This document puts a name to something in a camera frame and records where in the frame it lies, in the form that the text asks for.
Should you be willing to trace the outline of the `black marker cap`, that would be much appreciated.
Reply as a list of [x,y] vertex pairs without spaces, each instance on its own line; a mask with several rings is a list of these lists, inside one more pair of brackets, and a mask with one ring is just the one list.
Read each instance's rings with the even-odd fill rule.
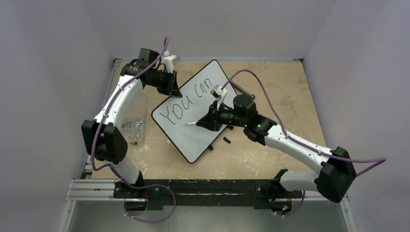
[[226,138],[226,137],[223,137],[223,140],[225,141],[225,142],[227,142],[227,143],[231,143],[231,141],[228,139],[228,138]]

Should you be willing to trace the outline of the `white whiteboard black frame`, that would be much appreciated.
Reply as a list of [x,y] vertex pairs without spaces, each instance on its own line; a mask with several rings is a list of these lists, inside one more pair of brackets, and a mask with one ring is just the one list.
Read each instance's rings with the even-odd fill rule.
[[171,143],[188,163],[195,163],[226,128],[209,131],[195,125],[185,125],[202,118],[215,98],[210,91],[228,80],[217,60],[207,63],[180,87],[182,98],[169,97],[151,113]]

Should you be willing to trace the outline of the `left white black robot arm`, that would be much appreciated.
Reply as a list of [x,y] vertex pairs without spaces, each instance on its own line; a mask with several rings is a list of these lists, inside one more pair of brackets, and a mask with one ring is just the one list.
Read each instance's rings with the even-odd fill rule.
[[142,173],[127,158],[128,143],[120,132],[134,99],[146,86],[152,86],[167,97],[182,98],[174,70],[180,57],[165,50],[161,54],[142,48],[139,57],[120,71],[116,89],[93,120],[84,120],[81,131],[94,171],[105,167],[126,184],[125,191],[133,198],[144,193]]

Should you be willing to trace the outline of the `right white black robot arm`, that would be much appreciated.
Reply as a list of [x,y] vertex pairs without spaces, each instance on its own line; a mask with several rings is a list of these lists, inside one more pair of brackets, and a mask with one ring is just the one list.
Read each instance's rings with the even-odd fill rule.
[[243,127],[251,141],[280,150],[310,168],[301,172],[281,170],[271,184],[276,196],[307,190],[339,203],[357,176],[346,149],[330,149],[283,132],[279,124],[258,113],[255,102],[247,95],[234,97],[232,107],[214,101],[206,115],[195,123],[209,131],[219,131],[223,125]]

